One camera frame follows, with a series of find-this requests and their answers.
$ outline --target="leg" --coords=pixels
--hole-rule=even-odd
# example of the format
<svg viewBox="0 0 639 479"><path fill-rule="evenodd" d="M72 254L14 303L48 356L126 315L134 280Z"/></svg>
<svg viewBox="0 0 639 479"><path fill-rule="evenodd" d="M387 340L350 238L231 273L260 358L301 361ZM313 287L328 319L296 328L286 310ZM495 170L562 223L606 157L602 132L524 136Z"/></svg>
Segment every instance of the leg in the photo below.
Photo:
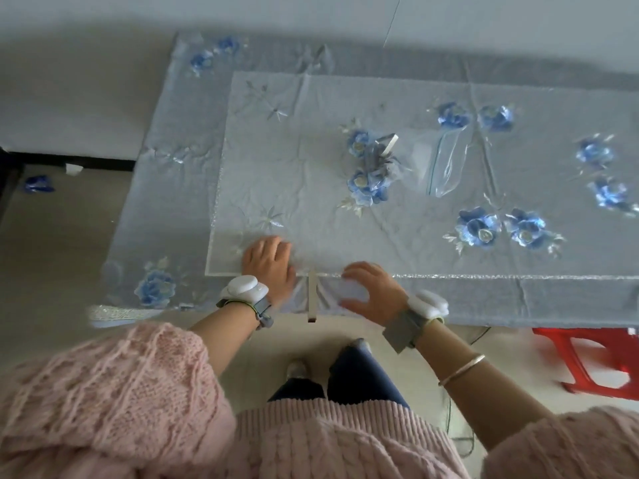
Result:
<svg viewBox="0 0 639 479"><path fill-rule="evenodd" d="M308 378L289 378L276 393L268 399L275 402L282 399L313 400L323 399L324 389L319 383Z"/></svg>
<svg viewBox="0 0 639 479"><path fill-rule="evenodd" d="M363 339L346 346L330 368L328 399L342 405L389 400L409 408Z"/></svg>

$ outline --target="table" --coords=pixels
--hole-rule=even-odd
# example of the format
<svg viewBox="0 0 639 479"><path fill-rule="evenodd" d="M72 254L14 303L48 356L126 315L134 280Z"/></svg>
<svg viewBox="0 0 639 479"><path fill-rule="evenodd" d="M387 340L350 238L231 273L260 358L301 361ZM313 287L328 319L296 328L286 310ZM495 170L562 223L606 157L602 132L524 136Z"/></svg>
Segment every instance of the table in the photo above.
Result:
<svg viewBox="0 0 639 479"><path fill-rule="evenodd" d="M250 241L279 233L287 312L308 311L310 275L318 313L347 314L365 291L340 269L363 259L459 324L634 326L638 90L575 63L180 33L94 324L212 309ZM356 179L357 131L369 155L399 136L389 186Z"/></svg>

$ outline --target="person's left hand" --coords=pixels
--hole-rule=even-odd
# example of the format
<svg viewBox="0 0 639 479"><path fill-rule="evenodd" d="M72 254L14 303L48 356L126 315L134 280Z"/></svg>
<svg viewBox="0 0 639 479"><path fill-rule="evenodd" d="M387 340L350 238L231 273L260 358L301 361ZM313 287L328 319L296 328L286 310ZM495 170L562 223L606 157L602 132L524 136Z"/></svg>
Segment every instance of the person's left hand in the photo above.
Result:
<svg viewBox="0 0 639 479"><path fill-rule="evenodd" d="M291 242L283 242L281 237L262 237L242 259L242 274L255 276L268 286L268 302L274 308L291 297L295 286L295 269L288 264L291 247Z"/></svg>

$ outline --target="beige floor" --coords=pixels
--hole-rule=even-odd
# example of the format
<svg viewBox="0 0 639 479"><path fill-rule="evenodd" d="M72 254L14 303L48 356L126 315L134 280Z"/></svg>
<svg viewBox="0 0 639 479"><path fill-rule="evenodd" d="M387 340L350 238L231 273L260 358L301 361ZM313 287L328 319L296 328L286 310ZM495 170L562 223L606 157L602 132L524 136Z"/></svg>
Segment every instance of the beige floor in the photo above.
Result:
<svg viewBox="0 0 639 479"><path fill-rule="evenodd" d="M0 367L31 356L53 353L105 332L88 326L85 307L99 295L99 269L104 260L131 173L84 170L67 176L62 168L29 167L26 176L46 173L54 193L17 191L0 224ZM446 296L453 303L454 297ZM165 313L162 318L188 326L199 316ZM471 340L481 328L455 327ZM283 315L269 330L254 334L222 377L235 410L259 406L283 382L286 364L305 356L315 378L325 382L327 369L352 338L369 340L372 352L387 370L413 410L431 423L447 414L446 398L435 376L414 351L396 355L375 325L356 318L306 318ZM639 410L639 402L593 395L572 395L556 384L570 374L551 344L527 329L494 328L476 345L502 371L552 410L584 410L613 403ZM624 374L607 370L600 349L583 344L595 379L619 385ZM451 436L468 435L467 424L453 410ZM468 451L468 444L459 446ZM484 451L479 445L467 459L478 476Z"/></svg>

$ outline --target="white wrist device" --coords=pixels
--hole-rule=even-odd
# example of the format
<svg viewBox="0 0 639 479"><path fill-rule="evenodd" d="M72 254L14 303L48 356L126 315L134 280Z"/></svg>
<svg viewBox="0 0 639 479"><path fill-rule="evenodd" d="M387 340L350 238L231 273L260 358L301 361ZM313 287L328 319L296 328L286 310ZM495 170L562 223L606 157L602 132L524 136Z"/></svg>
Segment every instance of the white wrist device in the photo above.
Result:
<svg viewBox="0 0 639 479"><path fill-rule="evenodd" d="M255 276L239 276L222 289L217 307L223 308L228 303L247 304L253 308L255 317L260 322L258 329L270 328L273 325L273 319L266 314L271 306L267 294L268 286L258 282Z"/></svg>
<svg viewBox="0 0 639 479"><path fill-rule="evenodd" d="M426 324L434 319L443 322L446 316L448 301L429 290L420 290L415 296L409 296L408 309L386 325L383 336L399 354L406 347L415 347Z"/></svg>

